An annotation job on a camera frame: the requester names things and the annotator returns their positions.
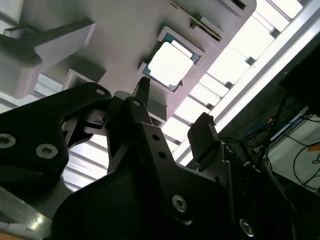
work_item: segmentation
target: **black cable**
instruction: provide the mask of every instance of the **black cable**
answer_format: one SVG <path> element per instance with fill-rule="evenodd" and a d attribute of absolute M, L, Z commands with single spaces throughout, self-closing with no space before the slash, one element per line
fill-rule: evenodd
<path fill-rule="evenodd" d="M 271 126 L 271 130 L 266 138 L 266 144 L 263 145 L 263 148 L 262 148 L 262 151 L 261 151 L 261 154 L 259 156 L 259 159 L 257 161 L 257 166 L 259 166 L 264 158 L 264 155 L 266 153 L 266 150 L 267 148 L 269 147 L 269 144 L 270 144 L 270 139 L 272 138 L 273 134 L 274 134 L 274 131 L 275 131 L 275 128 L 276 128 L 276 125 L 277 125 L 277 122 L 279 121 L 279 118 L 280 118 L 280 115 L 281 115 L 281 112 L 286 104 L 286 101 L 289 97 L 289 93 L 287 92 L 280 104 L 280 107 L 278 109 L 278 112 L 276 113 L 275 117 L 274 117 L 274 121 L 273 121 L 273 124 Z"/>
<path fill-rule="evenodd" d="M 307 120 L 307 121 L 310 121 L 310 122 L 314 122 L 314 123 L 318 123 L 320 124 L 320 121 L 319 120 L 312 120 L 310 118 L 302 118 L 303 120 Z"/>
<path fill-rule="evenodd" d="M 313 144 L 310 144 L 310 145 L 307 145 L 307 146 L 303 147 L 303 148 L 297 153 L 297 155 L 295 156 L 295 158 L 294 158 L 294 160 L 293 160 L 293 166 L 292 166 L 292 167 L 293 167 L 294 176 L 295 176 L 295 178 L 302 184 L 301 186 L 303 186 L 304 188 L 307 187 L 307 188 L 312 189 L 312 190 L 315 190 L 315 191 L 317 191 L 318 188 L 314 188 L 314 187 L 308 186 L 307 184 L 308 184 L 313 178 L 315 178 L 315 177 L 317 176 L 317 174 L 320 172 L 320 167 L 319 167 L 319 169 L 316 171 L 316 173 L 315 173 L 312 177 L 310 177 L 307 181 L 303 182 L 303 181 L 298 177 L 298 175 L 297 175 L 297 173 L 296 173 L 296 161 L 297 161 L 298 156 L 302 153 L 303 150 L 305 150 L 305 149 L 307 149 L 307 148 L 309 148 L 309 147 L 318 145 L 318 144 L 320 144 L 320 141 L 315 142 L 315 143 L 313 143 Z"/>
<path fill-rule="evenodd" d="M 288 136 L 288 135 L 286 135 L 286 134 L 284 134 L 284 133 L 281 133 L 281 135 L 283 135 L 283 136 L 285 136 L 285 137 L 287 137 L 287 138 L 289 138 L 289 139 L 291 139 L 291 140 L 295 141 L 296 143 L 298 143 L 298 144 L 300 144 L 300 145 L 302 145 L 302 146 L 305 146 L 305 147 L 307 147 L 307 146 L 308 146 L 308 145 L 303 144 L 302 142 L 298 141 L 297 139 L 294 139 L 293 137 Z"/>

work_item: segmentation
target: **silver screw head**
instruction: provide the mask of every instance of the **silver screw head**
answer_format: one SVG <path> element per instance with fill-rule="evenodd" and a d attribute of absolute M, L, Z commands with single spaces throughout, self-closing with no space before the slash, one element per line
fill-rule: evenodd
<path fill-rule="evenodd" d="M 187 210 L 187 203 L 180 195 L 173 196 L 172 204 L 180 213 L 184 213 Z"/>
<path fill-rule="evenodd" d="M 51 144 L 44 143 L 39 145 L 35 152 L 41 159 L 53 159 L 58 154 L 58 149 Z"/>
<path fill-rule="evenodd" d="M 98 94 L 101 94 L 101 95 L 105 95 L 106 93 L 105 93 L 105 91 L 103 91 L 103 90 L 101 90 L 101 89 L 97 89 L 97 90 L 95 90 Z"/>
<path fill-rule="evenodd" d="M 240 227 L 243 230 L 243 232 L 250 238 L 253 238 L 254 235 L 254 230 L 251 227 L 251 225 L 243 218 L 240 219 L 239 221 Z"/>
<path fill-rule="evenodd" d="M 7 149 L 16 144 L 14 136 L 6 133 L 0 133 L 0 149 Z"/>

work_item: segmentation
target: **white panel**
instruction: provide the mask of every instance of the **white panel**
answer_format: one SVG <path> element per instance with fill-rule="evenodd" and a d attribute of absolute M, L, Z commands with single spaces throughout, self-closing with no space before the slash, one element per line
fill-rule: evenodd
<path fill-rule="evenodd" d="M 274 7 L 265 0 L 256 1 L 256 11 L 261 14 L 276 29 L 282 32 L 289 24 L 284 16 L 282 16 Z"/>
<path fill-rule="evenodd" d="M 17 105 L 17 106 L 26 105 L 26 104 L 29 104 L 29 103 L 32 103 L 32 102 L 38 100 L 38 98 L 36 98 L 35 96 L 32 96 L 32 95 L 28 95 L 22 99 L 16 99 L 16 98 L 9 96 L 3 92 L 0 92 L 0 98 L 7 100 L 8 102 L 13 103 L 14 105 Z"/>
<path fill-rule="evenodd" d="M 7 107 L 7 106 L 5 106 L 3 104 L 0 104 L 0 114 L 5 113 L 5 112 L 7 112 L 9 110 L 11 110 L 11 108 L 9 108 L 9 107 Z"/>
<path fill-rule="evenodd" d="M 289 18 L 293 19 L 303 8 L 296 0 L 271 0 Z"/>
<path fill-rule="evenodd" d="M 174 114 L 188 121 L 189 123 L 194 123 L 203 112 L 209 113 L 209 111 L 210 110 L 208 108 L 187 96 L 181 105 L 176 109 Z"/>
<path fill-rule="evenodd" d="M 93 135 L 93 137 L 90 139 L 90 141 L 104 147 L 104 148 L 108 148 L 107 145 L 107 137 L 106 136 L 101 136 L 101 135 Z"/>
<path fill-rule="evenodd" d="M 257 11 L 253 12 L 252 17 L 254 17 L 259 23 L 261 23 L 269 32 L 274 30 L 274 26 L 270 24 L 263 16 Z"/>
<path fill-rule="evenodd" d="M 56 82 L 46 75 L 40 74 L 34 90 L 45 96 L 50 96 L 60 92 L 62 87 L 63 85 L 61 83 Z"/>
<path fill-rule="evenodd" d="M 200 83 L 192 89 L 190 95 L 202 102 L 204 105 L 211 104 L 212 106 L 215 106 L 220 101 L 220 97 Z"/>
<path fill-rule="evenodd" d="M 184 53 L 165 42 L 148 65 L 149 75 L 165 86 L 176 86 L 188 73 L 194 62 Z"/>
<path fill-rule="evenodd" d="M 166 140 L 166 143 L 168 144 L 169 146 L 169 149 L 171 152 L 173 152 L 174 150 L 177 149 L 178 145 L 173 143 L 172 141 L 169 141 L 169 140 Z"/>
<path fill-rule="evenodd" d="M 0 11 L 15 22 L 19 22 L 24 0 L 0 0 Z"/>
<path fill-rule="evenodd" d="M 105 166 L 106 168 L 109 165 L 108 153 L 98 148 L 95 148 L 94 146 L 91 146 L 87 143 L 82 143 L 77 146 L 74 146 L 70 151 L 82 155 L 87 159 L 90 159 L 98 164 Z"/>
<path fill-rule="evenodd" d="M 182 166 L 187 166 L 188 163 L 191 162 L 191 160 L 194 158 L 194 156 L 192 155 L 192 152 L 189 152 L 184 159 L 182 159 L 182 161 L 180 162 L 180 164 Z"/>
<path fill-rule="evenodd" d="M 189 126 L 183 124 L 174 117 L 170 117 L 163 125 L 162 132 L 173 139 L 182 142 L 187 137 L 189 129 Z"/>
<path fill-rule="evenodd" d="M 105 168 L 93 165 L 92 163 L 79 159 L 71 154 L 69 156 L 67 167 L 84 173 L 95 179 L 100 179 L 107 175 L 107 170 Z"/>
<path fill-rule="evenodd" d="M 218 82 L 217 80 L 215 80 L 213 77 L 209 76 L 208 74 L 203 75 L 203 77 L 200 79 L 199 83 L 201 83 L 206 88 L 208 88 L 209 90 L 211 90 L 215 94 L 219 95 L 220 97 L 223 97 L 229 91 L 228 88 L 226 88 L 224 85 L 222 85 L 220 82 Z"/>
<path fill-rule="evenodd" d="M 68 169 L 64 170 L 62 176 L 66 182 L 79 186 L 80 188 L 83 188 L 93 182 L 93 180 L 80 176 Z"/>
<path fill-rule="evenodd" d="M 0 34 L 3 34 L 5 29 L 10 29 L 10 28 L 12 28 L 11 25 L 0 20 Z"/>
<path fill-rule="evenodd" d="M 207 73 L 222 83 L 235 84 L 249 68 L 250 65 L 245 62 L 243 56 L 232 47 L 227 47 Z"/>
<path fill-rule="evenodd" d="M 173 40 L 171 44 L 175 46 L 177 49 L 179 49 L 181 52 L 183 52 L 185 55 L 187 55 L 188 58 L 192 57 L 193 53 L 186 49 L 184 46 L 182 46 L 180 43 L 178 43 L 176 40 Z"/>
<path fill-rule="evenodd" d="M 72 185 L 69 185 L 68 183 L 64 183 L 64 185 L 65 185 L 68 189 L 70 189 L 72 192 L 76 192 L 76 191 L 78 191 L 78 190 L 80 189 L 80 187 L 77 188 L 77 187 L 74 187 L 74 186 L 72 186 Z"/>
<path fill-rule="evenodd" d="M 247 58 L 252 57 L 257 60 L 274 40 L 269 31 L 260 22 L 254 17 L 250 17 L 232 39 L 230 45 Z M 234 64 L 231 62 L 229 66 L 234 68 Z M 248 69 L 249 65 L 245 64 L 244 68 Z"/>

